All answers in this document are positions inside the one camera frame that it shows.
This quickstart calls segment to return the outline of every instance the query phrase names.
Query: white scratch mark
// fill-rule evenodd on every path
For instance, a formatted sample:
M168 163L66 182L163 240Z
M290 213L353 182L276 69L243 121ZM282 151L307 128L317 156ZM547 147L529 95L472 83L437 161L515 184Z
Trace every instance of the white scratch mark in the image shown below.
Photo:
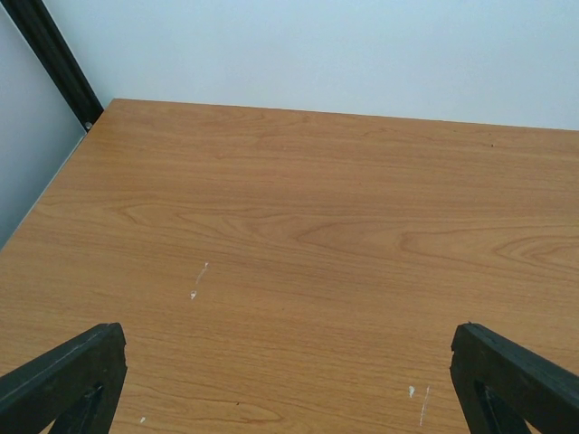
M424 395L424 402L422 403L422 411L420 413L420 426L422 426L422 422L424 421L424 416L426 416L426 406L428 405L428 394L431 391L431 386L426 388L426 395Z
M207 271L208 268L209 268L209 262L205 262L205 266L203 267L203 269L199 273L199 276L197 276L197 280L195 281L196 285L199 285L199 282L201 281L203 274L205 274L205 272Z

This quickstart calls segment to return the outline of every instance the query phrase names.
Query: black vertical bar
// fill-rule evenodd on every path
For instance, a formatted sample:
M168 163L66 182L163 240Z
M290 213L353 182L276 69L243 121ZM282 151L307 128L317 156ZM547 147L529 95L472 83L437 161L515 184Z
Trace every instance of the black vertical bar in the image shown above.
M85 130L103 109L42 0L0 0Z

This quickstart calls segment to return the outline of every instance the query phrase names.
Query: white backdrop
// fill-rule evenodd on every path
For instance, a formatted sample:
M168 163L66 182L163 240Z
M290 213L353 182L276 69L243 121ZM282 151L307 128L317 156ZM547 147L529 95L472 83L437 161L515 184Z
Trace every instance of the white backdrop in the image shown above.
M83 136L0 6L0 249Z
M576 0L45 0L100 100L579 129Z

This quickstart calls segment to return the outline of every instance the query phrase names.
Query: black plastic part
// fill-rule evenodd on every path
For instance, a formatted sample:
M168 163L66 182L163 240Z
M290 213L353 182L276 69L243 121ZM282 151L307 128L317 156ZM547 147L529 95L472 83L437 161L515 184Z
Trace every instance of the black plastic part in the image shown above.
M459 325L451 377L471 434L579 433L579 377L479 324Z
M108 433L126 373L122 327L96 325L0 378L0 432Z
M42 0L0 0L46 71L88 131L102 106Z

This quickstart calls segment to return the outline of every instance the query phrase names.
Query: white wall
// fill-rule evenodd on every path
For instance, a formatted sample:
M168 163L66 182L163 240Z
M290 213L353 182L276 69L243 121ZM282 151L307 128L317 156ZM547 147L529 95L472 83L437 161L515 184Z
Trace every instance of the white wall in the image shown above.
M0 249L83 135L0 6Z
M579 129L576 0L45 0L113 97Z

